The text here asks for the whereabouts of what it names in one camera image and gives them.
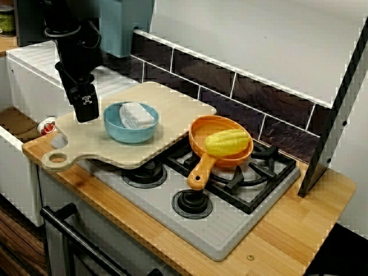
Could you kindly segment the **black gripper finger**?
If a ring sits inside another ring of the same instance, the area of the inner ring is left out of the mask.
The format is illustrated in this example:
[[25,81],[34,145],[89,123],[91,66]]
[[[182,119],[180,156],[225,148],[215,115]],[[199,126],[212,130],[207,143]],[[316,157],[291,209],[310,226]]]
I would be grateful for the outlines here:
[[63,83],[63,87],[65,89],[67,98],[69,100],[69,103],[71,105],[75,104],[75,99],[74,99],[74,90],[75,90],[75,85],[73,82],[69,83],[69,82],[64,82]]
[[95,87],[91,83],[74,88],[72,100],[78,122],[88,122],[99,117],[98,98]]

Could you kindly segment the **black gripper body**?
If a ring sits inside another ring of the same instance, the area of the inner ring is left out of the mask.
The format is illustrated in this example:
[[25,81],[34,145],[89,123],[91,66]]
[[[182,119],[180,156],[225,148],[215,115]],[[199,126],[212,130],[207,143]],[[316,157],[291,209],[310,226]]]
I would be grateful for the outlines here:
[[99,30],[93,24],[81,24],[78,32],[56,39],[55,44],[59,54],[55,68],[62,82],[91,83],[92,70],[102,64]]

